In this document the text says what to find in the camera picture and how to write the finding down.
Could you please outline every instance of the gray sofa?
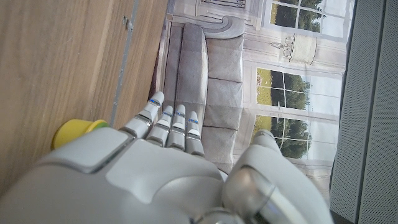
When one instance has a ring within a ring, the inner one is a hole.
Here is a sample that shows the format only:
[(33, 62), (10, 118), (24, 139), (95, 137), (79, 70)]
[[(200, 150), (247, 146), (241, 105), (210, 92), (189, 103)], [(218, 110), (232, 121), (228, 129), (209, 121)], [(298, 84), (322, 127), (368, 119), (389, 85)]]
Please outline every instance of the gray sofa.
[(164, 106), (183, 104), (187, 113), (197, 112), (205, 158), (229, 173), (243, 109), (243, 37), (208, 38), (203, 30), (172, 26)]

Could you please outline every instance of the yellow cup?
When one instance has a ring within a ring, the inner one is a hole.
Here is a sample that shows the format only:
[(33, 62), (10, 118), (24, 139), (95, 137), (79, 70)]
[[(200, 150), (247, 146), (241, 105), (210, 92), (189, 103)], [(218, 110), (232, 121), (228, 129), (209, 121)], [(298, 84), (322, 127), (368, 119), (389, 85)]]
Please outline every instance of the yellow cup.
[(94, 129), (103, 127), (109, 127), (109, 125), (102, 119), (97, 121), (71, 119), (63, 124), (55, 133), (52, 146), (56, 149)]

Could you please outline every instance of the white robotic hand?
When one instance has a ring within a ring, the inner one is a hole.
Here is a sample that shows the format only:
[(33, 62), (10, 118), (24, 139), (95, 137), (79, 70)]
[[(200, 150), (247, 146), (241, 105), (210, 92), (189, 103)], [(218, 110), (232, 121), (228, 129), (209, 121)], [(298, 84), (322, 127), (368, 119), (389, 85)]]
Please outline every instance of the white robotic hand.
[(203, 156), (197, 114), (157, 92), (119, 131), (43, 157), (0, 198), (0, 223), (332, 223), (314, 185), (259, 131), (226, 182)]
[(184, 105), (177, 106), (174, 116), (173, 108), (167, 106), (159, 120), (150, 130), (163, 100), (164, 95), (162, 92), (155, 93), (144, 109), (128, 122), (122, 130), (131, 133), (136, 138), (145, 138), (160, 147), (174, 148), (192, 155), (204, 156), (203, 146), (200, 141), (198, 115), (196, 112), (191, 111), (187, 122), (185, 122)]

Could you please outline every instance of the wooden table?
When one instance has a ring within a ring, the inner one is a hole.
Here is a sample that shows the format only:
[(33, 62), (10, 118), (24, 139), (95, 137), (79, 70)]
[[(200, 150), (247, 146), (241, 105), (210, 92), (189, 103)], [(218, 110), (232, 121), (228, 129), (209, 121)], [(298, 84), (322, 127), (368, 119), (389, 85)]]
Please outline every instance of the wooden table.
[(0, 195), (50, 152), (64, 122), (118, 128), (145, 105), (166, 5), (0, 1)]

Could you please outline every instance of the window pane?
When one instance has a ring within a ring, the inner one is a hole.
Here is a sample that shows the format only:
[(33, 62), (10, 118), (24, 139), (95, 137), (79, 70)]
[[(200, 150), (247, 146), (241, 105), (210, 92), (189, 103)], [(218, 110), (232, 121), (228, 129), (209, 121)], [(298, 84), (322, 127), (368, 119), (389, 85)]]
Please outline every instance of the window pane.
[(285, 73), (286, 90), (308, 93), (310, 91), (309, 77)]
[(347, 0), (328, 0), (325, 12), (337, 16), (345, 16)]
[(307, 140), (309, 134), (307, 121), (285, 120), (285, 138)]
[(286, 107), (299, 110), (308, 110), (308, 104), (308, 94), (286, 91)]
[(326, 77), (309, 77), (311, 93), (326, 96), (341, 96), (341, 80)]
[(273, 88), (284, 88), (284, 77), (282, 72), (271, 71), (271, 77)]
[(257, 104), (285, 106), (285, 96), (283, 90), (267, 87), (257, 87)]
[(299, 159), (308, 152), (307, 141), (285, 140), (280, 151), (285, 157)]
[(344, 19), (333, 16), (324, 16), (322, 25), (322, 34), (333, 37), (344, 36)]
[(270, 88), (257, 87), (257, 104), (272, 105)]
[(337, 124), (311, 121), (308, 129), (310, 131), (310, 140), (337, 144)]
[(274, 0), (274, 1), (283, 2), (283, 3), (287, 3), (287, 4), (293, 4), (293, 5), (299, 4), (299, 0)]
[(331, 115), (340, 114), (340, 99), (331, 96), (309, 95), (309, 111)]
[(284, 90), (271, 89), (271, 98), (273, 106), (285, 106)]
[(321, 17), (322, 15), (320, 13), (300, 10), (300, 14), (298, 15), (298, 28), (313, 32), (321, 32)]
[(285, 124), (285, 119), (284, 118), (271, 118), (271, 133), (274, 135), (275, 138), (282, 138), (283, 133), (284, 133), (284, 124)]
[(278, 26), (295, 28), (296, 15), (296, 8), (272, 4), (270, 23)]
[(257, 68), (257, 86), (271, 87), (271, 71)]
[(282, 72), (257, 68), (257, 86), (284, 88)]
[(321, 142), (308, 142), (308, 153), (304, 158), (333, 161), (335, 159), (337, 145)]
[(303, 7), (309, 7), (311, 9), (318, 9), (319, 11), (323, 11), (323, 9), (325, 8), (325, 2), (326, 0), (302, 0), (301, 1), (301, 6)]
[(278, 118), (257, 115), (252, 135), (254, 136), (259, 130), (262, 129), (270, 131), (276, 138), (281, 138), (283, 136), (284, 130), (284, 119), (280, 118), (278, 122)]

